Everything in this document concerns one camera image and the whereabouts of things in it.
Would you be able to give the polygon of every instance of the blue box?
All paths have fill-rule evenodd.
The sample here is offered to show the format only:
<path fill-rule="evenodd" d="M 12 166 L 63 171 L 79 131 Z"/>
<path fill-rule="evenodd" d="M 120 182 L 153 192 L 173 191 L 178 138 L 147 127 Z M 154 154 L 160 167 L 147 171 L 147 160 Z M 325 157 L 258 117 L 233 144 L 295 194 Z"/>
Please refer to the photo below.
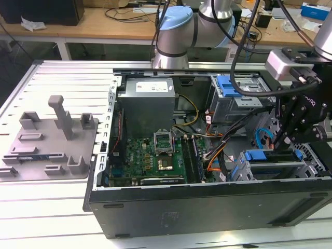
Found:
<path fill-rule="evenodd" d="M 331 8 L 315 5 L 315 4 L 308 4 L 303 3 L 301 6 L 302 12 L 301 15 L 303 17 L 311 17 L 319 20 L 325 20 L 328 13 L 330 12 Z"/>

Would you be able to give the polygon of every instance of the table leg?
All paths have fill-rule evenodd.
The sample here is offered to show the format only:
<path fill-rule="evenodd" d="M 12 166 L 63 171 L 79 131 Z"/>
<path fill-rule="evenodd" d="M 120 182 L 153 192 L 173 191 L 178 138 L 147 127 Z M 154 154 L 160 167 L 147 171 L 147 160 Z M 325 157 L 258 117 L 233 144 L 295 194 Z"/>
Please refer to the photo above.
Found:
<path fill-rule="evenodd" d="M 235 45 L 233 43 L 228 44 L 228 51 L 227 51 L 225 62 L 230 62 L 230 63 L 233 62 L 237 49 L 238 49 L 237 45 Z"/>
<path fill-rule="evenodd" d="M 61 55 L 61 59 L 63 61 L 70 61 L 72 60 L 71 53 L 68 48 L 68 44 L 63 41 L 58 41 L 58 49 Z"/>
<path fill-rule="evenodd" d="M 0 47 L 8 53 L 12 52 L 12 48 L 7 40 L 0 40 Z"/>

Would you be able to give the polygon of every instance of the green circuit board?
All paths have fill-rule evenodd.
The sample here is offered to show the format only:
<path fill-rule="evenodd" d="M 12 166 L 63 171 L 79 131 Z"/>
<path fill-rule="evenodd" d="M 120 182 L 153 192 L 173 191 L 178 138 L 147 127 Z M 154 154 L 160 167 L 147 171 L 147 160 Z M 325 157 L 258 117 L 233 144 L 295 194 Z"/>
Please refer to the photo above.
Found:
<path fill-rule="evenodd" d="M 206 152 L 205 142 L 196 139 L 198 152 Z M 169 138 L 158 139 L 157 148 L 168 147 Z M 156 156 L 154 138 L 127 139 L 126 163 L 123 166 L 123 177 L 110 181 L 111 187 L 132 186 L 133 179 L 149 177 L 181 177 L 186 179 L 186 169 L 183 162 L 181 139 L 174 139 L 174 149 L 169 154 Z"/>

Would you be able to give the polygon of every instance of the black computer case side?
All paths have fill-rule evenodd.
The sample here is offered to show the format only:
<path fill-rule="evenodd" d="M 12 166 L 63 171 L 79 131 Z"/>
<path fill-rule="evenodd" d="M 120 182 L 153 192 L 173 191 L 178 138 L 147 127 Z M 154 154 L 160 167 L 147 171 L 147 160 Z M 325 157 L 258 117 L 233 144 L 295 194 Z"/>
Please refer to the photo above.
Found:
<path fill-rule="evenodd" d="M 92 191 L 108 239 L 294 226 L 332 200 L 331 180 Z"/>
<path fill-rule="evenodd" d="M 84 15 L 83 0 L 0 0 L 0 14 L 7 23 L 21 23 L 21 17 L 47 24 L 75 26 Z"/>

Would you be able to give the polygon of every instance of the blue plastic latch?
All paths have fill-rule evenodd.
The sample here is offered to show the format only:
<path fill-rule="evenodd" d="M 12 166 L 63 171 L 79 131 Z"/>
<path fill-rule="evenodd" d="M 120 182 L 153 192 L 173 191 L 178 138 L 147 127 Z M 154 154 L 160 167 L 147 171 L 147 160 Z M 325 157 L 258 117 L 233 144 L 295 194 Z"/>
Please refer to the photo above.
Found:
<path fill-rule="evenodd" d="M 250 150 L 244 153 L 245 158 L 250 160 L 266 160 L 264 151 L 262 150 Z"/>
<path fill-rule="evenodd" d="M 249 153 L 253 160 L 266 160 L 265 153 L 262 150 L 252 150 Z"/>
<path fill-rule="evenodd" d="M 296 149 L 295 151 L 295 155 L 297 156 L 297 158 L 302 161 L 303 160 L 303 154 L 300 150 Z"/>
<path fill-rule="evenodd" d="M 217 82 L 223 91 L 224 97 L 241 97 L 242 95 L 235 91 L 232 83 L 230 82 L 229 75 L 218 75 Z"/>
<path fill-rule="evenodd" d="M 250 161 L 252 159 L 251 155 L 249 154 L 249 151 L 245 152 L 244 156 L 245 156 L 245 158 L 246 158 L 247 161 Z"/>

